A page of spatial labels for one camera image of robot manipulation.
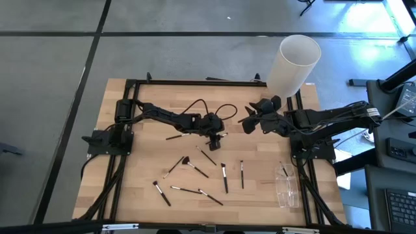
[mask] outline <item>white cylinder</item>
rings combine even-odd
[[[320,47],[312,38],[288,36],[280,44],[267,88],[281,100],[295,95],[320,58]]]

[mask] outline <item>wooden table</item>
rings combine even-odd
[[[98,116],[97,128],[104,129],[114,123],[116,101],[124,92],[125,79],[109,79],[103,103]],[[314,84],[301,88],[305,109],[319,109]],[[143,84],[139,89],[139,100],[179,113],[196,99],[206,100],[210,112],[220,105],[232,103],[239,112],[226,120],[229,135],[221,140],[221,149],[209,151],[207,138],[197,135],[184,136],[174,140],[166,137],[179,133],[170,125],[144,120],[133,126],[134,145],[127,157],[122,190],[117,210],[117,221],[158,222],[186,224],[235,224],[235,225],[305,225],[302,199],[299,208],[278,207],[275,169],[282,163],[290,162],[289,139],[277,134],[264,135],[260,127],[250,135],[243,132],[238,120],[247,116],[244,106],[261,98],[271,98],[265,87],[241,86],[179,86]],[[202,103],[197,103],[189,113],[204,114]],[[223,108],[218,115],[226,117],[233,109]],[[216,163],[215,166],[201,152],[199,146]],[[209,179],[187,165],[178,165],[166,178],[163,175],[180,157],[189,156],[191,163],[204,171]],[[241,189],[240,160],[244,160],[244,189]],[[103,188],[109,162],[108,155],[100,155],[85,168],[79,189],[73,217],[77,218],[92,205]],[[225,163],[229,194],[225,193],[220,163]],[[345,222],[343,205],[332,166],[324,160],[315,160],[315,171],[320,195],[328,207]],[[170,200],[169,207],[163,201],[152,182],[159,186]],[[200,194],[171,189],[170,186],[186,189],[203,189],[224,206]],[[308,196],[311,216],[317,222],[315,206]],[[109,217],[112,194],[109,196],[105,217]]]

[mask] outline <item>white cup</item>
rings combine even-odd
[[[292,35],[283,39],[267,79],[267,88],[281,98],[282,106],[286,98],[299,90],[320,55],[319,45],[308,36]]]

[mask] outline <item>transparent plastic box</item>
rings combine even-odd
[[[293,165],[281,164],[276,168],[276,193],[280,207],[299,207],[298,180]]]

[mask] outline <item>concrete floor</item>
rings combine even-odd
[[[94,31],[104,3],[3,0],[0,31]],[[104,31],[396,33],[383,3],[317,0],[299,18],[305,6],[292,0],[119,0],[112,2]],[[81,136],[95,126],[108,78],[144,79],[150,72],[154,79],[248,81],[260,73],[265,80],[282,39],[101,38],[45,221],[71,218],[87,149]],[[397,39],[315,38],[322,58],[307,82],[317,85],[322,109],[367,100],[365,88],[347,86],[348,79],[384,79],[407,64],[409,55]],[[91,42],[88,37],[0,37],[0,142],[25,151],[0,156],[0,226],[31,221]],[[357,154],[371,147],[356,137],[340,149]],[[342,191],[344,203],[363,207],[351,199],[360,193]]]

